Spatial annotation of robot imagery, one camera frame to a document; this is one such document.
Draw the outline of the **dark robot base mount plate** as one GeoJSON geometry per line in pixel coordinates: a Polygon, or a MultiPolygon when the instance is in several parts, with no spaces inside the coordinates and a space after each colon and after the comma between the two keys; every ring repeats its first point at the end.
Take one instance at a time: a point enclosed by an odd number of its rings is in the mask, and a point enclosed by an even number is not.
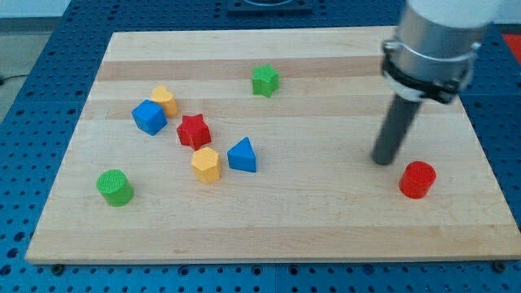
{"type": "Polygon", "coordinates": [[[225,0],[229,14],[312,12],[313,0],[225,0]]]}

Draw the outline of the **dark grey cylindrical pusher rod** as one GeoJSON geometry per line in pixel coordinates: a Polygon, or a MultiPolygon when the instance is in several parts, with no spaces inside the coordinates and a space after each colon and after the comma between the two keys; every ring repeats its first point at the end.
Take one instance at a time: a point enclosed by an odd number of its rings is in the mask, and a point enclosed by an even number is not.
{"type": "Polygon", "coordinates": [[[389,165],[394,161],[421,105],[421,102],[394,96],[371,152],[376,164],[389,165]]]}

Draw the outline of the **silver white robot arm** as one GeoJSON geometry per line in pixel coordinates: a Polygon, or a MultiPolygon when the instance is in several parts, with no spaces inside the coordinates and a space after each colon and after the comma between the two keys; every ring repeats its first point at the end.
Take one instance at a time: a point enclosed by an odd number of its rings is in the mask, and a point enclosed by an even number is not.
{"type": "Polygon", "coordinates": [[[407,0],[392,38],[383,41],[381,72],[394,93],[371,152],[391,164],[427,100],[452,100],[470,83],[484,35],[501,0],[407,0]]]}

